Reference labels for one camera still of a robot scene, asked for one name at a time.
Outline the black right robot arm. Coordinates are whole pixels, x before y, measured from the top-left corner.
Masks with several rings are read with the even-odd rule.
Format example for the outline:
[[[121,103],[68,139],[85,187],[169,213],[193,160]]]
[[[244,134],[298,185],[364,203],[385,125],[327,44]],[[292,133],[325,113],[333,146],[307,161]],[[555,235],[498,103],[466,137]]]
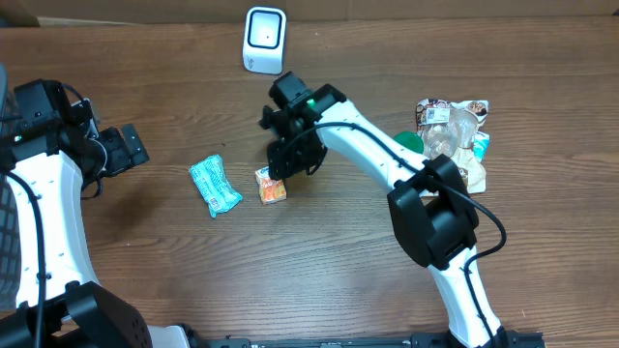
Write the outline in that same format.
[[[269,175],[285,180],[314,174],[328,151],[341,154],[383,188],[395,237],[427,269],[449,318],[451,344],[505,347],[507,334],[493,313],[479,275],[475,230],[479,215],[496,216],[468,194],[456,164],[396,142],[369,122],[330,84],[311,90],[293,72],[273,82],[273,106],[264,106],[261,128],[276,138],[267,147]]]

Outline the orange tissue pack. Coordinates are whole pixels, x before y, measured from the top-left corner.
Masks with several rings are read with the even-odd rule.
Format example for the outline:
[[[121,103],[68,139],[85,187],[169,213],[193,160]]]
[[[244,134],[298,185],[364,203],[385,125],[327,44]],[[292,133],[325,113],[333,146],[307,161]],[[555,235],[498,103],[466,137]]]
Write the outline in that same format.
[[[269,167],[265,166],[254,172],[255,179],[258,185],[260,200],[263,205],[285,200],[287,192],[282,180],[274,180],[269,175]]]

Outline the green lid jar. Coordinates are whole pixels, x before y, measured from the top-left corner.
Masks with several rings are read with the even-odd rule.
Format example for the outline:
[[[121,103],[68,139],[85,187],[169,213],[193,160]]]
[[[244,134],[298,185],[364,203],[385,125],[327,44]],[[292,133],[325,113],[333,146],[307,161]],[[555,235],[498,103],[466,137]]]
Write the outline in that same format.
[[[416,132],[402,131],[395,135],[394,140],[403,147],[415,152],[417,154],[423,154],[425,150],[425,144],[421,136]]]

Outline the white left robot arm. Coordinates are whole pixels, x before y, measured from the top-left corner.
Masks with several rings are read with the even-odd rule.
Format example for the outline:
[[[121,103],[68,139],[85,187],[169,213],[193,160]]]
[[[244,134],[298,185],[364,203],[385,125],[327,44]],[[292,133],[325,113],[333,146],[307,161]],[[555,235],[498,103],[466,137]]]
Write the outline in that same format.
[[[105,290],[90,259],[81,203],[148,161],[131,124],[99,130],[99,117],[75,88],[38,79],[9,88],[1,78],[1,175],[14,197],[2,218],[4,253],[18,251],[15,313],[1,321],[4,347],[200,346],[192,328],[148,325],[139,311]]]

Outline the teal wipes pack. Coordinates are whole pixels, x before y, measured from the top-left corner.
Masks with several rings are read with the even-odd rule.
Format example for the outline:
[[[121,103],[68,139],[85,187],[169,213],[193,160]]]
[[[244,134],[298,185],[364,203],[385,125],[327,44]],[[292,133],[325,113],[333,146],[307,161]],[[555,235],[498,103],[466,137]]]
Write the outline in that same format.
[[[489,147],[490,136],[482,131],[477,131],[473,138],[473,154],[478,162],[482,162]]]

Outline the teal snack packet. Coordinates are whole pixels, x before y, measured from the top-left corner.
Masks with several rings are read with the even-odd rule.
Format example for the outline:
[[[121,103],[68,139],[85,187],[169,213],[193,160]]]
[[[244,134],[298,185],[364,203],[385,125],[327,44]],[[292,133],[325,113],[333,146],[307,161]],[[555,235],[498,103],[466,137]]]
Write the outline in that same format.
[[[243,200],[243,196],[228,182],[220,155],[212,155],[192,165],[189,173],[212,218],[229,212]]]

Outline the beige Pantree snack bag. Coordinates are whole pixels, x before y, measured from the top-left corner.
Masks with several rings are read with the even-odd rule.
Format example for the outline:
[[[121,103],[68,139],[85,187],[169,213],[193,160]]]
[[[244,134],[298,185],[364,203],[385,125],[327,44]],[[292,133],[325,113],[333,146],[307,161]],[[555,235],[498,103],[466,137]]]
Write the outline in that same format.
[[[486,169],[473,154],[473,138],[486,122],[487,100],[446,101],[424,99],[416,107],[417,134],[422,137],[424,155],[452,160],[469,193],[486,191]]]

